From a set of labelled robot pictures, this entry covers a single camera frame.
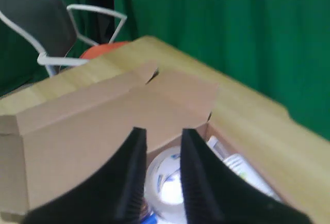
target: open cardboard box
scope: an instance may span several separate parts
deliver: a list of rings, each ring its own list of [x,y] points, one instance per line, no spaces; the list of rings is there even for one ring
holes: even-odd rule
[[[196,128],[205,140],[215,135],[224,142],[210,118],[217,84],[177,71],[156,72],[155,63],[146,63],[15,116],[1,116],[0,211],[25,214],[70,191],[116,152],[133,126],[147,130],[148,163],[179,145],[184,127]]]

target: orange chair seat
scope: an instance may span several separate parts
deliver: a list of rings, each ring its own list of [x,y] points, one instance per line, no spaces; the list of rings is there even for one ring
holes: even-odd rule
[[[94,59],[95,57],[99,56],[99,55],[103,55],[111,50],[115,50],[125,44],[127,44],[129,42],[125,41],[125,42],[114,42],[114,43],[110,43],[110,44],[101,44],[101,45],[97,45],[97,46],[93,46],[89,49],[87,49],[81,56],[80,58],[82,59]]]

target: gray chair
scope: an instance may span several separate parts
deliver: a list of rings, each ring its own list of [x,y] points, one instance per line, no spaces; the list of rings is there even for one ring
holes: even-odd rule
[[[55,66],[79,66],[88,60],[65,57],[77,39],[90,46],[97,42],[79,33],[71,10],[98,12],[121,19],[109,43],[113,43],[127,16],[90,5],[66,6],[63,0],[0,0],[0,19],[24,37],[39,52],[37,62],[44,65],[49,76]]]

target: table surface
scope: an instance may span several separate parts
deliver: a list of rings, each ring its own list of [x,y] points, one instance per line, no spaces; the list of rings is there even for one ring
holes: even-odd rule
[[[224,136],[267,172],[271,183],[316,224],[330,220],[330,143],[293,122],[287,110],[153,37],[142,37],[108,54],[0,100],[0,115],[15,114],[76,89],[134,69],[146,61],[218,82],[212,111]],[[0,224],[15,221],[2,215]]]

